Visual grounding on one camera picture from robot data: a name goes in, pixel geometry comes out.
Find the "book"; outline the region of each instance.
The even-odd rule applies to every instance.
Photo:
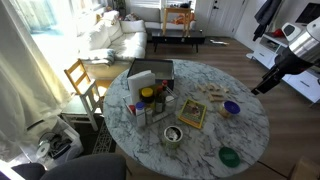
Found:
[[[178,119],[195,128],[201,129],[206,109],[207,107],[205,105],[187,99],[181,109]]]

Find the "metal tin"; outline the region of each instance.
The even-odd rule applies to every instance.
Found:
[[[183,132],[177,126],[169,126],[164,130],[163,135],[165,147],[176,149],[181,142]]]
[[[225,117],[228,118],[231,115],[236,115],[240,113],[240,107],[237,103],[233,101],[224,101],[220,106],[219,113]]]

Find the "marble tabletop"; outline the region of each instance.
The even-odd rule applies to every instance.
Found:
[[[178,179],[217,179],[240,173],[253,165],[269,141],[269,121],[260,101],[240,81],[214,67],[174,60],[174,92],[179,96],[174,114],[138,129],[131,122],[123,97],[129,94],[126,75],[120,74],[110,85],[104,100],[105,122],[118,146],[135,161],[160,174]],[[195,84],[214,82],[229,88],[226,99],[237,102],[240,114],[228,120],[219,113],[218,102],[210,102]],[[177,119],[187,98],[207,106],[202,129]],[[164,148],[163,131],[179,126],[183,139],[176,150]],[[236,168],[225,166],[219,159],[222,147],[234,149],[241,163]]]

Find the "cabinet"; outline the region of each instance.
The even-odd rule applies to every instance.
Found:
[[[286,47],[286,38],[272,37],[271,33],[265,33],[260,43],[256,46],[253,59],[258,60],[266,68],[270,69],[274,65],[275,57]],[[320,74],[312,68],[298,75],[286,75],[282,78],[306,98],[313,103],[320,102]]]

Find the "spice jar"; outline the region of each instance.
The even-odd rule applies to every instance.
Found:
[[[145,103],[146,108],[154,109],[154,95],[153,89],[143,88],[141,90],[141,101]]]
[[[231,115],[239,114],[240,112],[240,107],[238,106],[237,103],[232,102],[232,101],[224,101],[220,105],[220,110],[219,113],[221,116],[224,118],[228,118]]]

